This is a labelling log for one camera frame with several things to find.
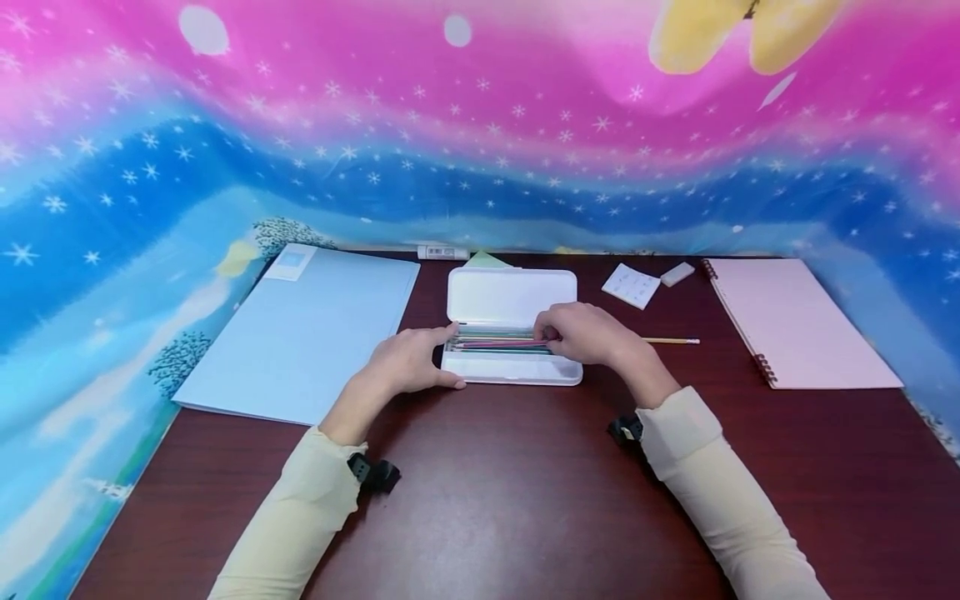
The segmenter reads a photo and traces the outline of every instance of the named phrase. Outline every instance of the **green paper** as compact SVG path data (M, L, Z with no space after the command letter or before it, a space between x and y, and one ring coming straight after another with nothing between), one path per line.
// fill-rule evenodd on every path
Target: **green paper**
M473 258L467 261L465 267L470 267L472 269L503 269L505 267L511 267L503 262L499 258L490 256L486 252L478 252L473 255Z

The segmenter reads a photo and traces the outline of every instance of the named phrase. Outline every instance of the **left hand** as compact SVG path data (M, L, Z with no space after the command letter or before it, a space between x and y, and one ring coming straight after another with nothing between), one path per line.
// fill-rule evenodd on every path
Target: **left hand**
M467 386L463 377L433 365L433 348L445 344L457 331L456 323L432 329L404 329L380 342L357 376L383 386L389 397L434 386L462 390Z

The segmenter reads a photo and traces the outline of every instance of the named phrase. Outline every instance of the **yellow pencil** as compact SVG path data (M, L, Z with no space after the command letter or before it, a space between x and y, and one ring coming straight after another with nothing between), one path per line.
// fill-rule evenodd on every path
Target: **yellow pencil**
M700 344L697 338L643 338L648 344Z

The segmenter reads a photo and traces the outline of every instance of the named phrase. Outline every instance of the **hand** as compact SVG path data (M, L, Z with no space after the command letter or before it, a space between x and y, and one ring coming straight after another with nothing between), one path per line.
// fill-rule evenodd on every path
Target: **hand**
M534 339L551 340L554 354L586 365L607 365L629 360L628 355L654 353L649 344L593 304L554 304L534 323Z
M406 329L380 342L367 366L354 375L318 428L336 444L358 445L387 402L403 392L433 386L462 390L460 375L433 366L433 348L457 334L457 324Z
M578 363L610 367L640 408L657 408L680 390L652 346L593 304L554 304L537 316L534 339L549 340L551 352Z
M376 381L390 397L434 386L462 390L467 386L463 377L437 369L432 360L433 348L445 344L457 330L456 323L433 329L404 329L380 342L357 376Z

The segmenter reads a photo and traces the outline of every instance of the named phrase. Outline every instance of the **light blue folder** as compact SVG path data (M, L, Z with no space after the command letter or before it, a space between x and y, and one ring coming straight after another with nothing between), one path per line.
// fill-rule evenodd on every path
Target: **light blue folder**
M373 349L396 333L420 265L290 244L173 400L315 424Z

